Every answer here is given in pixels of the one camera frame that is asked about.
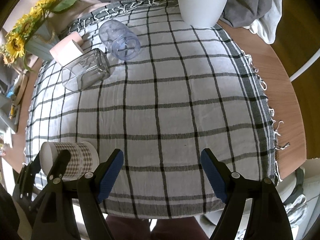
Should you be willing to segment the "checkered paper cup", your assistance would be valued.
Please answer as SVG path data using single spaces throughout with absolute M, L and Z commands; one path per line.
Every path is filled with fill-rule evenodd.
M 39 159 L 46 176 L 63 150 L 68 150 L 71 154 L 63 180 L 79 179 L 87 172 L 94 172 L 100 164 L 97 150 L 89 142 L 44 142 L 40 148 Z

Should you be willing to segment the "smoky square glass cup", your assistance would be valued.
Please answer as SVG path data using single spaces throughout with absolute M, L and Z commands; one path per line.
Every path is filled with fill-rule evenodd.
M 95 48 L 62 67 L 61 82 L 65 89 L 80 92 L 110 75 L 106 54 Z

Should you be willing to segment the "pink cup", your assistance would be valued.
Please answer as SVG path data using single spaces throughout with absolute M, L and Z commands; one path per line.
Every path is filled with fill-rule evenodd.
M 65 66 L 84 54 L 81 48 L 83 43 L 80 34 L 73 32 L 53 46 L 49 52 L 58 64 Z

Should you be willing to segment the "clear bluish plastic cup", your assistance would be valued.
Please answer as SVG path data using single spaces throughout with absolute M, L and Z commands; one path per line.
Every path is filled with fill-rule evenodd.
M 140 51 L 137 35 L 117 20 L 108 20 L 103 23 L 98 35 L 108 51 L 121 61 L 135 58 Z

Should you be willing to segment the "person's dark red trousers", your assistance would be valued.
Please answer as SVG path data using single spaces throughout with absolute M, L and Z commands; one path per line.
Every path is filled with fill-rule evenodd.
M 159 219 L 153 229 L 147 219 L 109 215 L 106 223 L 114 239 L 208 239 L 194 217 Z

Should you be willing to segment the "sunflower bouquet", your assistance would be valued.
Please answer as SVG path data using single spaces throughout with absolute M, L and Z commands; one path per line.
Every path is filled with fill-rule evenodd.
M 6 65 L 13 66 L 17 60 L 22 60 L 23 68 L 31 70 L 27 65 L 25 44 L 33 33 L 52 14 L 61 14 L 71 9 L 77 0 L 39 0 L 31 7 L 29 13 L 19 18 L 11 31 L 5 36 L 1 45 L 1 57 Z

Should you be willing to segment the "ribbed blue-grey vase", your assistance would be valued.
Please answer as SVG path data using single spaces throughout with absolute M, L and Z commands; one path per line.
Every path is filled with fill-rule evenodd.
M 50 50 L 60 42 L 53 25 L 45 20 L 41 26 L 33 33 L 31 38 L 25 44 L 27 52 L 43 59 L 44 61 L 52 61 L 53 56 Z

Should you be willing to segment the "black white plaid tablecloth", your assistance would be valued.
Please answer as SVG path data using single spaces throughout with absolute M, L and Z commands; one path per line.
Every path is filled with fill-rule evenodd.
M 70 22 L 84 51 L 105 51 L 98 30 L 110 19 L 139 38 L 139 54 L 123 62 L 108 55 L 109 78 L 80 93 L 66 90 L 62 68 L 40 69 L 29 108 L 25 155 L 44 142 L 89 142 L 106 161 L 115 148 L 124 165 L 109 214 L 178 218 L 221 209 L 200 164 L 209 148 L 247 179 L 279 179 L 274 111 L 252 58 L 219 25 L 182 21 L 176 0 L 115 2 Z

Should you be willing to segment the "pink curtain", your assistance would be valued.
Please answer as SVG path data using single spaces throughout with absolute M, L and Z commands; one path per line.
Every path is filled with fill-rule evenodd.
M 32 54 L 44 61 L 55 60 L 65 66 L 84 54 L 79 32 L 59 38 L 59 33 L 81 10 L 95 0 L 21 0 L 5 23 L 1 37 L 1 60 L 28 68 Z

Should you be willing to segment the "white plant pot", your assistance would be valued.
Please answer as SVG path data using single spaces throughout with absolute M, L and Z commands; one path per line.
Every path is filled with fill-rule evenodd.
M 178 0 L 182 20 L 197 28 L 211 28 L 218 22 L 227 0 Z

